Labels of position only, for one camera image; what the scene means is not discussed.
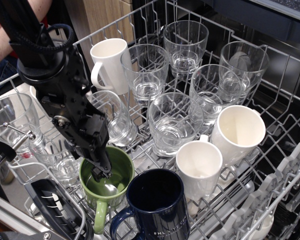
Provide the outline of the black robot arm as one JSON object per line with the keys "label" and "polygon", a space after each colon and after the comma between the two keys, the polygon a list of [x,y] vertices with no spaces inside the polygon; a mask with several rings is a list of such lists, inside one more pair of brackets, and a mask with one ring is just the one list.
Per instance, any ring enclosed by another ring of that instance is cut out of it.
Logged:
{"label": "black robot arm", "polygon": [[68,144],[91,164],[96,181],[112,176],[106,152],[108,125],[103,112],[87,99],[91,88],[84,61],[74,46],[74,31],[66,24],[66,40],[57,43],[26,0],[0,0],[0,24],[18,55],[20,78],[36,90],[36,98]]}

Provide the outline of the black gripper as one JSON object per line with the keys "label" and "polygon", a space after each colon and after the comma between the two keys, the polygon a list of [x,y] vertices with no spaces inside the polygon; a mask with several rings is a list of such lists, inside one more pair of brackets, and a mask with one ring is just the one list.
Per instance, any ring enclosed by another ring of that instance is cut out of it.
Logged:
{"label": "black gripper", "polygon": [[113,174],[106,150],[109,140],[106,117],[86,97],[91,84],[78,50],[70,46],[36,53],[24,48],[17,70],[21,79],[36,89],[37,99],[70,149],[92,164],[93,179],[96,182],[109,179]]}

